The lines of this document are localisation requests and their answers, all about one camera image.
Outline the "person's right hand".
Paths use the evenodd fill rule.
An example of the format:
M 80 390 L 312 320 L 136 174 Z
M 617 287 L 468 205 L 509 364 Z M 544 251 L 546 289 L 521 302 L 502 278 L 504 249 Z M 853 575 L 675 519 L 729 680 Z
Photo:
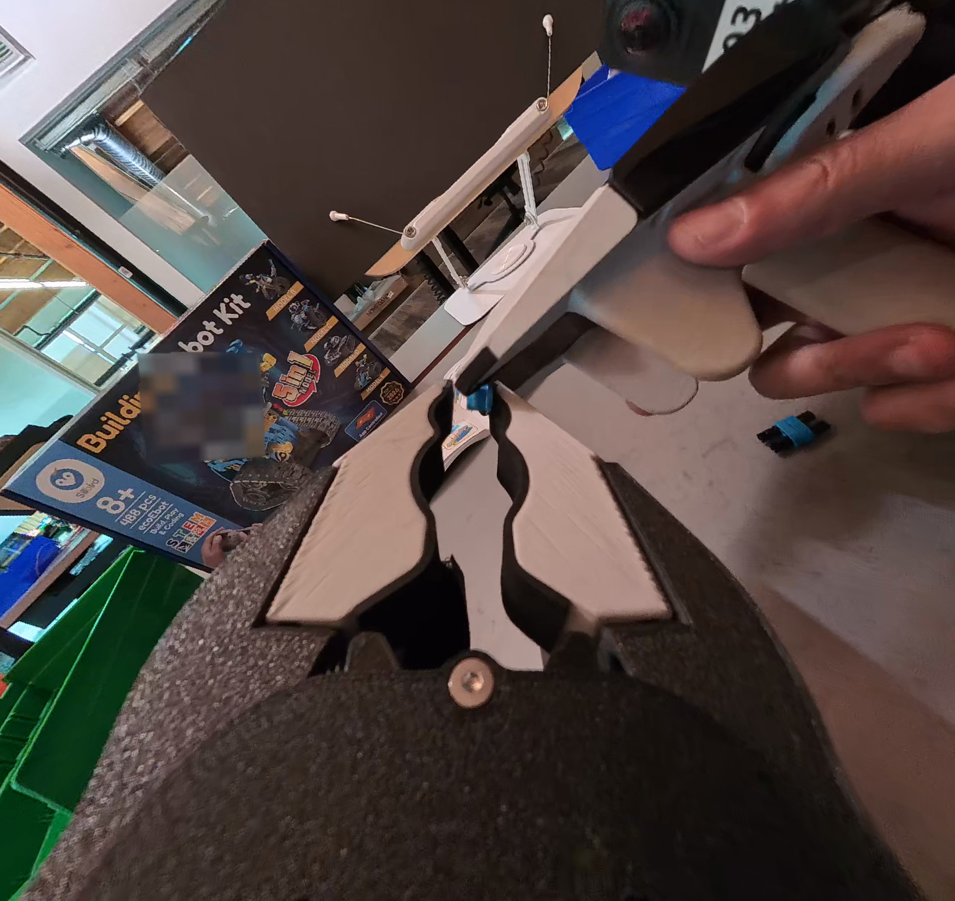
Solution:
M 678 218 L 668 243 L 696 265 L 733 268 L 873 216 L 953 246 L 954 79 L 746 191 Z M 861 389 L 861 414 L 881 430 L 954 428 L 954 334 L 911 323 L 840 336 L 772 298 L 756 296 L 764 327 L 792 322 L 753 364 L 770 400 Z

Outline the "white folding stand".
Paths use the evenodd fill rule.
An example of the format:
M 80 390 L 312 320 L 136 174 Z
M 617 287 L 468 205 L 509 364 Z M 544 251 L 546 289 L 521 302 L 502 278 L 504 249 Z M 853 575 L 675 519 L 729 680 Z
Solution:
M 565 115 L 579 92 L 585 68 L 594 61 L 596 55 L 592 54 L 552 91 L 552 62 L 548 60 L 545 95 L 533 100 L 471 167 L 402 230 L 340 211 L 330 211 L 328 216 L 332 222 L 369 226 L 399 237 L 398 242 L 366 271 L 366 276 L 382 279 L 397 274 L 416 255 L 428 246 L 433 246 L 456 284 L 444 305 L 453 320 L 463 327 L 470 327 L 502 305 L 505 298 L 510 297 L 519 284 L 530 276 L 532 266 L 543 262 L 543 252 L 557 238 L 558 226 L 568 223 L 573 215 L 572 211 L 566 209 L 539 212 L 534 194 L 530 148 Z M 451 239 L 441 238 L 440 235 L 450 228 L 460 212 L 488 191 L 512 165 L 518 168 L 524 201 L 523 211 L 518 214 L 517 233 L 501 248 L 491 252 L 488 259 L 465 278 L 455 270 L 446 253 L 445 246 L 451 244 Z

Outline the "blue sticker sheet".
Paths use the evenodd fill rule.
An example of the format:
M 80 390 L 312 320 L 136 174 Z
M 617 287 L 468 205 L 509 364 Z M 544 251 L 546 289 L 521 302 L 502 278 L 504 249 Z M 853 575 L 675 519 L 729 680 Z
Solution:
M 478 445 L 491 435 L 490 415 L 484 417 L 468 411 L 466 395 L 458 389 L 458 377 L 463 363 L 461 358 L 448 369 L 446 381 L 455 384 L 452 427 L 449 435 L 442 441 L 441 452 L 445 473 L 451 471 L 456 460 L 469 448 Z

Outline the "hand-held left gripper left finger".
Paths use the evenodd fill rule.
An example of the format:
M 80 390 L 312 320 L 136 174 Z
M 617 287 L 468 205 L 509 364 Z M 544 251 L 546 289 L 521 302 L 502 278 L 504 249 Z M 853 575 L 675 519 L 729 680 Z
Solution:
M 463 575 L 440 556 L 432 510 L 455 406 L 453 386 L 435 385 L 333 465 L 267 625 L 329 632 L 342 645 L 333 657 L 378 633 L 403 668 L 440 668 L 470 648 Z

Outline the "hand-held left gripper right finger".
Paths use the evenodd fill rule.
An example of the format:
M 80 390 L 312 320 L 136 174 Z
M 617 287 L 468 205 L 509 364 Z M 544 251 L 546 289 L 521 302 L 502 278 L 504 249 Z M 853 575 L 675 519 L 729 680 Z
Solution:
M 603 461 L 513 391 L 491 413 L 496 477 L 510 500 L 500 590 L 509 620 L 543 653 L 569 632 L 670 621 L 672 607 Z

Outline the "dark blue toy box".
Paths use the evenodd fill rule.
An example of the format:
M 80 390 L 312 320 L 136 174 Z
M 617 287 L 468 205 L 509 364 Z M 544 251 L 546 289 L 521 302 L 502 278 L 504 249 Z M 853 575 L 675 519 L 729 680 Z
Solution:
M 5 497 L 202 566 L 375 430 L 409 382 L 265 243 L 47 441 Z

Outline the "tan wooden board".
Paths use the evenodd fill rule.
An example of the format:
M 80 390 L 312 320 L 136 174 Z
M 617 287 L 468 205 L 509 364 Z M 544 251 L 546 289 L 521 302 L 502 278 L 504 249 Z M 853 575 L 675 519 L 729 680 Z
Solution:
M 579 91 L 582 73 L 580 65 L 548 97 L 535 99 L 520 113 L 471 167 L 412 218 L 401 232 L 399 242 L 366 271 L 366 276 L 379 278 L 398 272 L 449 226 L 567 111 Z

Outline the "blue plastic bin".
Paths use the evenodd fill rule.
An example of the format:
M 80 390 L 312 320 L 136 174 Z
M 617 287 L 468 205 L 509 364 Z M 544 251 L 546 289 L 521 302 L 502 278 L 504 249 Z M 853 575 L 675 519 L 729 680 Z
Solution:
M 581 84 L 564 118 L 595 166 L 608 170 L 685 90 L 602 64 Z

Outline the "black flat device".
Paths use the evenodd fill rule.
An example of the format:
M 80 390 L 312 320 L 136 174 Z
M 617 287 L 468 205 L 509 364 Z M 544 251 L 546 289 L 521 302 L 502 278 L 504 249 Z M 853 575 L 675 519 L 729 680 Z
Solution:
M 145 104 L 338 298 L 519 114 L 596 50 L 603 0 L 228 0 Z

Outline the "green container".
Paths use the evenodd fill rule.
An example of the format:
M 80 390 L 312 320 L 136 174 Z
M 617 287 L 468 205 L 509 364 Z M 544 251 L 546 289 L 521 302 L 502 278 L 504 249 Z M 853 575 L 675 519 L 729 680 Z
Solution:
M 16 899 L 53 850 L 142 666 L 203 581 L 132 549 L 5 675 L 2 899 Z

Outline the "brown cardboard box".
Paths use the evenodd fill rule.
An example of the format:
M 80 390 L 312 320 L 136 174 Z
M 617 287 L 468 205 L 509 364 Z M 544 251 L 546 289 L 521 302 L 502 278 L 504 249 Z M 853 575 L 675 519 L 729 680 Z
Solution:
M 350 321 L 359 330 L 366 329 L 407 289 L 408 282 L 400 273 L 373 282 L 358 299 Z

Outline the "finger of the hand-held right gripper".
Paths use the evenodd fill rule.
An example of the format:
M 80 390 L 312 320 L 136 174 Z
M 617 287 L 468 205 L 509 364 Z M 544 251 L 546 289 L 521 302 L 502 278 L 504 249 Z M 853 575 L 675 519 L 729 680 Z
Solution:
M 470 396 L 567 311 L 570 294 L 637 226 L 635 208 L 611 185 L 596 189 L 538 269 L 497 305 L 460 362 L 456 389 Z

